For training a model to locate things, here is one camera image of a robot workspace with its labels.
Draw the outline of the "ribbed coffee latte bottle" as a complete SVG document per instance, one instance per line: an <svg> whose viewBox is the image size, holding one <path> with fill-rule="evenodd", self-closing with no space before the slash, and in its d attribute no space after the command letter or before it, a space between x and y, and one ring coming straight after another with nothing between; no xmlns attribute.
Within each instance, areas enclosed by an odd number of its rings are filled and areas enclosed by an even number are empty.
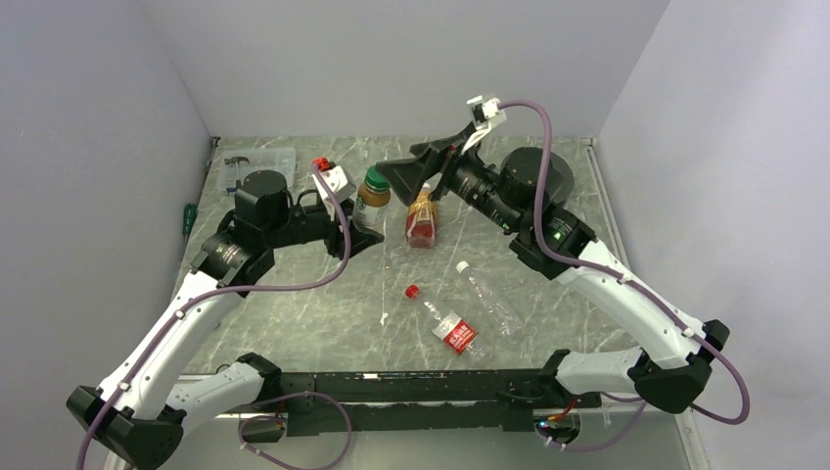
<svg viewBox="0 0 830 470"><path fill-rule="evenodd" d="M391 186L389 192L377 193L367 188L362 181L355 198L353 221L361 227L376 229L383 224L384 210L391 197Z"/></svg>

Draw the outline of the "gold red tea bottle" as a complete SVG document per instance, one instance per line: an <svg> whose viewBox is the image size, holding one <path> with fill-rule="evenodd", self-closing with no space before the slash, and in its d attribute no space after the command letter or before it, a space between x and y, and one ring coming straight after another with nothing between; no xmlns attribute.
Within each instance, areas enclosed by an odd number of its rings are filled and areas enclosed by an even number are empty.
<svg viewBox="0 0 830 470"><path fill-rule="evenodd" d="M429 249L437 240L438 210L431 194L431 185L424 183L415 202L408 208L404 235L411 248Z"/></svg>

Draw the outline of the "green bottle cap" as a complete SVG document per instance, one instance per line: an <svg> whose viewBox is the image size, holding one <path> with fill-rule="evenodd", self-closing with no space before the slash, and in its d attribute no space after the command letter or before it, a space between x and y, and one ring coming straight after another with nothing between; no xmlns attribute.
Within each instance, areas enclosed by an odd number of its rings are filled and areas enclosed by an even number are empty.
<svg viewBox="0 0 830 470"><path fill-rule="evenodd" d="M371 191L377 193L385 193L390 191L390 184L387 179L379 172L375 164L371 165L364 176L364 185Z"/></svg>

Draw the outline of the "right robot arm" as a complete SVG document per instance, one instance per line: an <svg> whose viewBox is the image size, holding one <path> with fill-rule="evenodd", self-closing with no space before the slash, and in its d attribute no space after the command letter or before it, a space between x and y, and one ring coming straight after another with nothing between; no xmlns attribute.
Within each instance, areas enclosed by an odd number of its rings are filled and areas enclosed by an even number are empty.
<svg viewBox="0 0 830 470"><path fill-rule="evenodd" d="M531 220L543 151L520 147L500 165L485 164L476 149L464 151L467 132L414 144L411 158L379 162L377 170L406 205L422 186L438 181L433 199L451 192L512 236L509 248L529 269L581 294L614 319L637 343L619 352L557 350L541 369L539 392L562 406L576 395L639 396L669 413L691 407L712 374L712 362L729 337L713 319L702 322L669 305L625 268L593 229L556 200L566 187L567 164L553 160L542 199L543 239Z"/></svg>

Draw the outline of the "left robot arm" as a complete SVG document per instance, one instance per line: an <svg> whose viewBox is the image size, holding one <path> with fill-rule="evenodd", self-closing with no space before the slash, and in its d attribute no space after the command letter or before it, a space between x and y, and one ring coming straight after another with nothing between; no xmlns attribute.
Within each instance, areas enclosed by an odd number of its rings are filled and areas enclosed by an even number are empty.
<svg viewBox="0 0 830 470"><path fill-rule="evenodd" d="M303 205L275 170L251 173L234 207L206 239L169 306L120 366L95 387L80 386L67 407L85 435L76 464L99 443L135 469L156 469L182 440L215 416L239 406L273 408L283 392L281 370L247 353L225 370L191 384L180 375L211 331L252 292L274 264L277 249L315 241L341 264L383 236L351 221L356 187L340 165L310 169L314 202Z"/></svg>

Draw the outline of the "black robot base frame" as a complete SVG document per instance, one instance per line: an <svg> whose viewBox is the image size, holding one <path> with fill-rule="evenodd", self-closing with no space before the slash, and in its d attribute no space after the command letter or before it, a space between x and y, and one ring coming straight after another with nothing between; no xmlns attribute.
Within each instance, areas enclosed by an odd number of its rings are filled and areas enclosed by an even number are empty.
<svg viewBox="0 0 830 470"><path fill-rule="evenodd" d="M596 393L575 396L537 369L384 372L285 372L238 412L277 412L290 437L341 431L496 428L531 432L535 421L602 404Z"/></svg>

